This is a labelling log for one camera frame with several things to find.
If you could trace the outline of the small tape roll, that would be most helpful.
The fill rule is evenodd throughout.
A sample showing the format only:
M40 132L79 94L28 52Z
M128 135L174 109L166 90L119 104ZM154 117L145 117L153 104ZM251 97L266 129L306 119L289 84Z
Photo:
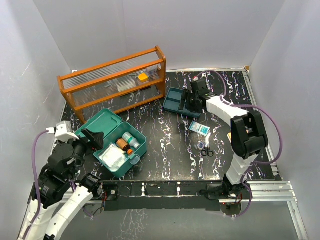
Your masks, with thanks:
M197 149L202 151L205 148L206 144L203 141L199 141L196 145Z

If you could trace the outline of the white green-labelled bottle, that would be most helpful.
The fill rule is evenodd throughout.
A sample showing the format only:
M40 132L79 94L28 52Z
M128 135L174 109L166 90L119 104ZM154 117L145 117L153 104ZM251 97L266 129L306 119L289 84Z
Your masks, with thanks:
M134 147L135 149L138 149L140 147L140 143L138 140L129 132L125 132L122 135L122 138L131 146Z

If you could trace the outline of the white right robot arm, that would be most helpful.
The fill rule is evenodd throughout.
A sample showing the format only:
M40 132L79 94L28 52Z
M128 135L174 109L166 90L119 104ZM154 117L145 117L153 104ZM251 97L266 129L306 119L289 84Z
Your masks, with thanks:
M230 126L234 152L231 165L223 177L222 186L204 192L235 198L246 187L245 178L256 156L269 144L262 115L256 110L244 110L226 101L222 95L214 94L206 80L197 77L191 82L191 90L182 91L178 109L195 113L205 110Z

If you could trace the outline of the dark teal divider tray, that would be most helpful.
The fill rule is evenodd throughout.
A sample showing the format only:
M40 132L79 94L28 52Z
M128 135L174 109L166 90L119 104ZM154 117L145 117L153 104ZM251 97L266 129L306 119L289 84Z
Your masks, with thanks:
M168 112L180 114L187 117L192 117L192 118L200 117L201 113L191 112L187 110L185 107L183 108L183 110L179 110L182 93L183 93L182 89L171 87L168 90L168 93L165 97L163 108Z

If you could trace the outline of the brown medicine bottle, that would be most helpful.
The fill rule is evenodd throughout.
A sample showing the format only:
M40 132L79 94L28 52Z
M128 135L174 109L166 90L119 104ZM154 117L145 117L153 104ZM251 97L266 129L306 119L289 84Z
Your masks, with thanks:
M121 150L126 152L128 155L131 155L134 152L131 149L130 145L123 138L119 138L115 143Z

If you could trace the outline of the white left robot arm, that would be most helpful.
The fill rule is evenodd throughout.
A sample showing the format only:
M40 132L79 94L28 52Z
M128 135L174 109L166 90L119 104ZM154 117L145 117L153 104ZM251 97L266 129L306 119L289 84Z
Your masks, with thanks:
M99 177L88 173L80 181L75 178L86 155L102 149L104 133L86 128L81 133L83 136L68 130L59 135L56 127L49 127L35 137L31 150L34 184L18 239L59 240L84 206L102 197L104 188ZM45 134L54 134L58 144L38 173L36 147Z

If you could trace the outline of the clear bag of gauze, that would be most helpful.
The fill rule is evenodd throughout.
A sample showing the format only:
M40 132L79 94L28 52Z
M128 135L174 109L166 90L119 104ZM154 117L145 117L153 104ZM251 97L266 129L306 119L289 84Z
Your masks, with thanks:
M98 159L111 172L118 171L127 160L125 152L113 143L98 154Z

